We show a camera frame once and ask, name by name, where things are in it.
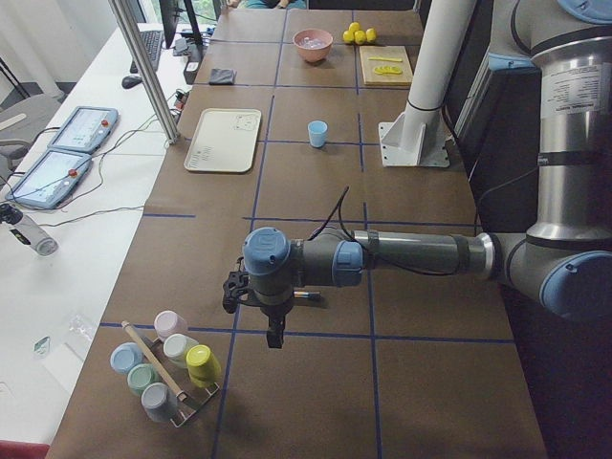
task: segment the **gray cloth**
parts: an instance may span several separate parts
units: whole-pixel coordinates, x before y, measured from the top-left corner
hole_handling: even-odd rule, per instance
[[[233,84],[236,71],[232,69],[212,69],[209,84]]]

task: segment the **monitor stand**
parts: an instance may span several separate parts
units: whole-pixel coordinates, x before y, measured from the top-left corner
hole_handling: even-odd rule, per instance
[[[187,65],[183,70],[183,76],[187,84],[193,84],[195,77],[198,75],[198,70],[200,70],[202,59],[204,59],[204,55],[207,53],[208,41],[205,43],[202,39],[191,0],[185,0],[185,9],[189,18],[189,24],[191,25],[191,38],[186,39],[188,59]]]
[[[195,77],[198,75],[200,70],[200,64],[204,59],[204,55],[207,53],[208,44],[196,45],[195,43],[188,43],[187,45],[187,64],[183,70],[183,76],[185,77],[185,83],[193,84]]]

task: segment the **person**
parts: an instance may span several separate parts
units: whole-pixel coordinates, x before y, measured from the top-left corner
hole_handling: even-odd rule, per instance
[[[238,8],[242,0],[229,0],[228,6],[230,8]],[[255,9],[266,9],[266,8],[280,8],[280,9],[301,9],[306,10],[305,0],[246,0],[245,8]]]

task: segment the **light blue cup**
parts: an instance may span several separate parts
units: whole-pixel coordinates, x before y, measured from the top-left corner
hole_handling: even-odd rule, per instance
[[[120,374],[127,374],[142,363],[142,351],[135,342],[121,344],[111,354],[111,367]]]
[[[327,141],[327,123],[325,121],[310,121],[308,123],[308,140],[314,148],[321,148]]]

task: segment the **yellow ball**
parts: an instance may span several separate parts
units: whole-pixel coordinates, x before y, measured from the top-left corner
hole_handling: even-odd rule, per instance
[[[351,22],[351,25],[348,26],[348,32],[355,33],[356,31],[361,30],[361,24],[359,22]]]
[[[349,31],[344,31],[342,33],[342,40],[344,40],[344,43],[347,45],[350,45],[351,43],[355,42],[355,34]]]
[[[376,38],[376,29],[372,28],[365,31],[365,39],[368,43],[374,43],[376,41]]]
[[[366,41],[365,32],[364,31],[356,31],[355,32],[355,43],[358,45],[364,44]]]

